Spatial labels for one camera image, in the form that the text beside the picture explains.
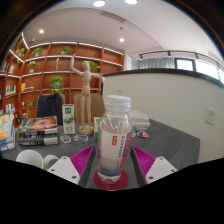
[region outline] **figurine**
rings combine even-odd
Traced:
[[[84,72],[80,72],[79,70],[74,68],[74,58],[75,54],[72,56],[70,61],[70,69],[73,73],[76,73],[79,76],[82,76],[83,86],[82,86],[82,97],[81,97],[81,126],[79,127],[79,132],[83,135],[90,135],[93,133],[93,127],[91,125],[91,98],[90,98],[90,86],[89,82],[91,77],[101,79],[102,82],[105,81],[105,78],[90,72],[90,66],[88,61],[83,61],[82,66],[84,68]],[[84,108],[85,108],[85,97],[86,97],[86,108],[87,108],[87,119],[88,125],[84,125]]]

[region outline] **chair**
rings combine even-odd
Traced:
[[[37,110],[36,110],[37,118],[57,116],[58,125],[63,125],[62,104],[65,104],[64,94],[55,93],[55,94],[39,95],[37,97]]]
[[[80,99],[82,94],[76,94],[74,96],[74,110],[75,110],[75,123],[81,123],[81,105]],[[105,113],[105,107],[103,102],[103,97],[98,93],[90,94],[91,97],[91,122],[94,121],[94,117],[101,117]],[[86,100],[85,100],[85,114],[84,114],[84,123],[88,123],[86,115]]]

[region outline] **recessed light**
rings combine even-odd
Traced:
[[[104,6],[105,5],[105,1],[96,1],[96,2],[94,2],[93,3],[93,5],[95,6],[95,7],[102,7],[102,6]]]
[[[137,4],[136,0],[125,0],[126,3],[130,4],[130,5],[135,5]]]

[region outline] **table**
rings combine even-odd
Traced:
[[[147,130],[149,138],[140,138],[136,136],[132,138],[130,146],[135,145],[154,157],[165,157],[177,170],[197,164],[200,150],[200,139],[155,120],[150,119],[149,122],[150,127]],[[75,125],[76,134],[78,134],[79,126],[80,125],[78,124]],[[59,126],[59,137],[63,134],[63,127]],[[88,136],[89,140],[85,143],[75,142],[75,135],[69,136],[71,137],[70,143],[64,144],[59,142],[58,145],[50,146],[20,146],[18,145],[16,136],[16,148],[2,152],[2,158],[15,161],[17,155],[21,151],[27,149],[37,151],[43,158],[47,155],[55,155],[58,158],[61,158],[62,156],[71,157],[90,145],[97,145],[97,141],[94,140],[93,134]],[[86,188],[99,189],[95,185],[93,179],[96,171],[97,156],[95,156],[93,160]],[[127,155],[124,171],[129,177],[128,184],[124,189],[138,188],[139,186],[136,179],[134,164],[130,156],[130,150]]]

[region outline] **shelf unit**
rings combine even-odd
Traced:
[[[60,51],[63,46],[69,46],[71,51],[68,55],[61,55]],[[42,47],[43,53],[39,57],[32,57],[32,51]],[[18,55],[21,48],[25,49],[24,56]],[[66,103],[73,104],[74,96],[82,91],[82,77],[74,74],[70,70],[70,60],[75,54],[74,67],[83,72],[82,62],[90,60],[100,65],[98,74],[105,75],[108,73],[123,71],[124,54],[112,49],[104,48],[89,43],[81,43],[76,41],[65,42],[46,42],[28,47],[23,33],[17,39],[17,43],[9,50],[4,61],[9,64],[7,71],[0,72],[0,89],[2,96],[0,98],[0,110],[5,111],[5,105],[14,103],[16,110],[14,114],[22,114],[27,110],[27,103],[34,99],[36,103],[40,94],[50,94],[50,79],[55,76],[61,76],[64,80],[64,91]],[[30,72],[27,64],[35,61],[34,72]],[[26,83],[27,87],[34,87],[34,90],[21,92],[21,84]],[[16,93],[6,96],[6,85],[16,85]],[[90,81],[91,93],[101,92],[101,82],[99,79],[92,78]],[[30,107],[30,117],[36,117],[36,106]]]

